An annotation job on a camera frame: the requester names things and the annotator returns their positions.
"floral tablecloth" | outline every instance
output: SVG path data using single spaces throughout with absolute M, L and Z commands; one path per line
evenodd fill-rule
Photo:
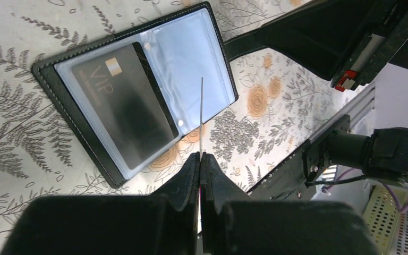
M 33 199 L 55 194 L 149 194 L 199 150 L 199 133 L 194 131 L 122 188 L 112 189 L 29 71 L 45 56 L 195 3 L 0 1 L 0 248 Z M 227 40 L 303 1 L 214 0 L 211 4 Z M 244 190 L 356 95 L 331 89 L 328 82 L 270 49 L 240 57 L 231 68 L 240 98 L 203 127 L 203 148 Z

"black strap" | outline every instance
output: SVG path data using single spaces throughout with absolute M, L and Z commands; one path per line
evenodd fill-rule
M 232 61 L 243 55 L 267 48 L 266 45 L 256 41 L 256 32 L 257 29 L 254 29 L 224 42 L 227 59 Z

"red component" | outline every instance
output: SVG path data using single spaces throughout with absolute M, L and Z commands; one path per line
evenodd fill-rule
M 337 85 L 335 86 L 335 89 L 341 92 L 345 91 L 345 89 L 350 89 L 350 88 L 344 88 L 343 84 L 345 83 L 346 79 L 353 80 L 354 78 L 356 78 L 356 76 L 358 76 L 358 73 L 352 70 L 347 70 L 343 74 L 343 76 L 340 78 L 340 80 L 338 81 Z

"black cable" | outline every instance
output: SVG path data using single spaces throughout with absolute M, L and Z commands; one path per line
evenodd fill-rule
M 339 181 L 313 181 L 313 182 L 306 182 L 305 185 L 307 187 L 309 186 L 315 186 L 315 185 L 338 185 L 338 184 L 345 184 L 345 183 L 350 183 L 350 182 L 356 182 L 360 180 L 365 180 L 368 179 L 367 175 L 361 175 L 349 179 L 344 179 L 344 180 L 339 180 Z

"white wall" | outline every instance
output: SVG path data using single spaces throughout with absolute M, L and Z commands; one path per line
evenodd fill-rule
M 408 70 L 387 64 L 374 82 L 375 129 L 408 128 Z

